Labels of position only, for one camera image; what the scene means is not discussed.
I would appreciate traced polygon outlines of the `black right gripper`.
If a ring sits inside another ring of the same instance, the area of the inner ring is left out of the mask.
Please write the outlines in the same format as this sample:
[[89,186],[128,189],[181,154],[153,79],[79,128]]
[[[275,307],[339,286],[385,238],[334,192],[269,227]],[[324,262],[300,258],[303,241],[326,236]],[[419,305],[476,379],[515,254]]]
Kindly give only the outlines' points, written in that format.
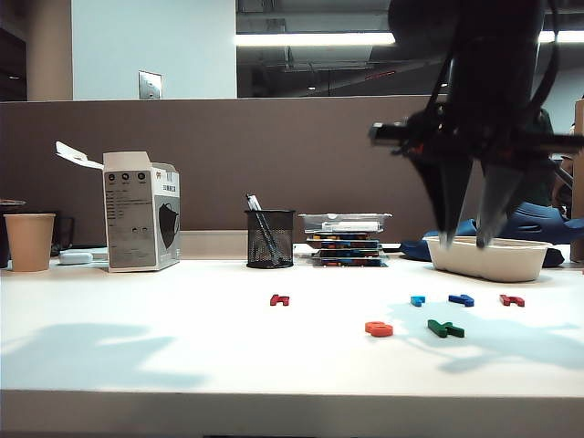
[[[439,101],[434,91],[405,122],[370,126],[372,144],[412,160],[431,201],[442,247],[450,247],[456,235],[472,159],[527,161],[582,151],[583,138],[554,133],[542,107],[557,77],[560,43],[546,41],[551,55],[533,89],[538,40],[454,39],[439,74],[449,80],[446,100]],[[481,165],[485,180],[476,245],[485,248],[505,227],[525,172],[492,162]]]

